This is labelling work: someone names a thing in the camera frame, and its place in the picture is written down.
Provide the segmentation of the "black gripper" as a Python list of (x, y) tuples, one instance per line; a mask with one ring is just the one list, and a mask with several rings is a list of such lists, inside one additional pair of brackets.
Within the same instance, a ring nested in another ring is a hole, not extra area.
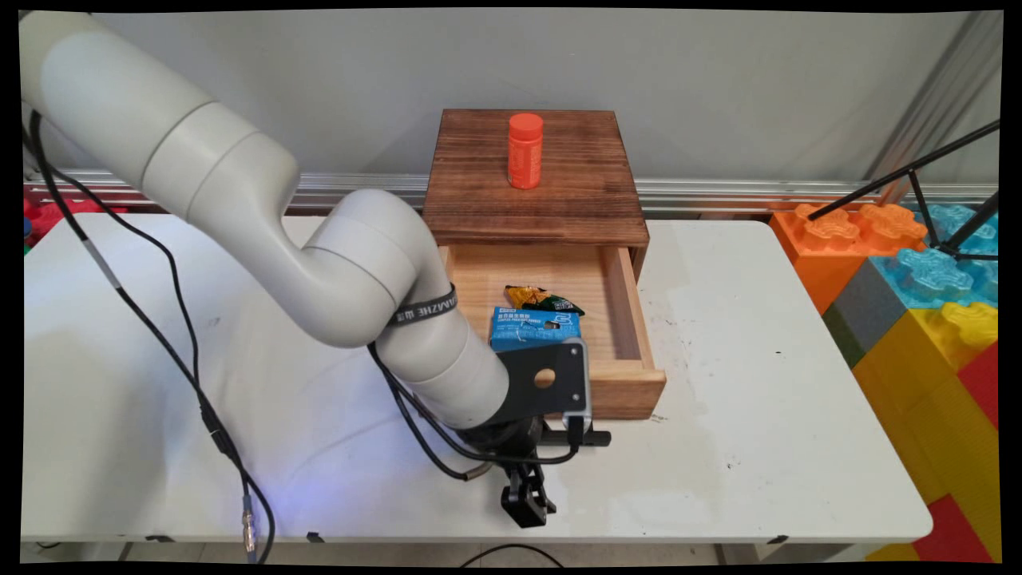
[[(549, 429), (541, 416), (533, 416), (458, 430), (458, 438), (479, 454), (537, 458), (537, 445)], [(501, 468), (509, 480), (501, 492), (501, 508), (519, 527), (533, 527), (535, 521), (547, 521), (549, 514), (557, 513), (557, 506), (547, 495), (541, 466), (503, 465)]]

